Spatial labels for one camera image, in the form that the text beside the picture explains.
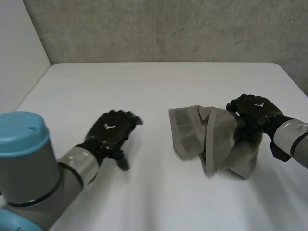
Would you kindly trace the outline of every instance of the white wall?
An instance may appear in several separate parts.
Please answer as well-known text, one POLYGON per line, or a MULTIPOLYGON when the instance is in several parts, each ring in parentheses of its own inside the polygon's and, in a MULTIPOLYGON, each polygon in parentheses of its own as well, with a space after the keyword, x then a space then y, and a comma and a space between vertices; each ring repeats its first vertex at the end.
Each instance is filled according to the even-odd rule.
POLYGON ((0 0, 0 112, 16 110, 49 67, 22 0, 0 0))

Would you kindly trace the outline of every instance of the gray wall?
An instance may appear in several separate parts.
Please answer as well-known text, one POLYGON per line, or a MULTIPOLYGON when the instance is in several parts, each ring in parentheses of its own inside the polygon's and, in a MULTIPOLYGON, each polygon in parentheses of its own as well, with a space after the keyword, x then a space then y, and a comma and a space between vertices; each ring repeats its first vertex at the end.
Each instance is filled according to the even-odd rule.
POLYGON ((52 64, 273 62, 308 94, 308 0, 24 0, 52 64))

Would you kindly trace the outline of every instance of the table surface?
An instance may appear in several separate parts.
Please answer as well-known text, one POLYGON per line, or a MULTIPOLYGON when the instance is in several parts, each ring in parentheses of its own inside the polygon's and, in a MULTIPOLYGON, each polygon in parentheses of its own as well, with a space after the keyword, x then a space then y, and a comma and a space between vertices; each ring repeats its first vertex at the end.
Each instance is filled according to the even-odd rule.
POLYGON ((308 170, 273 158, 268 137, 246 181, 227 171, 209 178, 199 158, 182 161, 174 153, 169 108, 225 108, 242 93, 267 97, 285 115, 308 121, 308 98, 271 63, 52 66, 19 110, 44 117, 57 158, 82 142, 104 112, 131 110, 144 120, 123 146, 130 171, 104 160, 95 183, 52 230, 307 230, 308 170))

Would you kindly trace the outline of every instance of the gray towel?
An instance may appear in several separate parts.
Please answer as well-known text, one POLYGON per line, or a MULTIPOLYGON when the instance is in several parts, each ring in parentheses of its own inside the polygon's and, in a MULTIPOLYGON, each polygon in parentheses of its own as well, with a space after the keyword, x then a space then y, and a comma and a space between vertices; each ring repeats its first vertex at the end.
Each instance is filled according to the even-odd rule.
POLYGON ((236 141, 241 119, 215 107, 170 109, 169 115, 174 149, 183 160, 199 156, 208 175, 228 169, 243 179, 250 177, 262 133, 252 141, 236 141))

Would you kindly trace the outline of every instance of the robotic glove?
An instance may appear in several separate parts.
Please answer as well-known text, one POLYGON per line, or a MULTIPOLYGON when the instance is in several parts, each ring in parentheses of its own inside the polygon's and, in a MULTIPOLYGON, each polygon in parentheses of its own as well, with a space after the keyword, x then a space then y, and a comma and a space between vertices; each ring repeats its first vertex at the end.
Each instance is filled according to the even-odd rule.
POLYGON ((283 122, 290 118, 268 99, 261 96, 243 94, 227 104, 228 111, 238 113, 244 124, 236 133, 237 139, 253 140, 260 132, 267 133, 271 138, 270 149, 273 156, 281 161, 288 161, 290 156, 273 142, 273 136, 283 122))
POLYGON ((238 134, 245 139, 254 138, 257 133, 265 132, 264 125, 272 116, 283 116, 283 113, 268 99, 246 94, 228 103, 227 110, 238 113, 244 120, 243 130, 238 134))
POLYGON ((104 113, 87 133, 84 143, 77 147, 90 151, 99 165, 108 157, 116 160, 120 169, 127 171, 129 165, 121 146, 137 125, 142 125, 142 120, 132 112, 104 113))

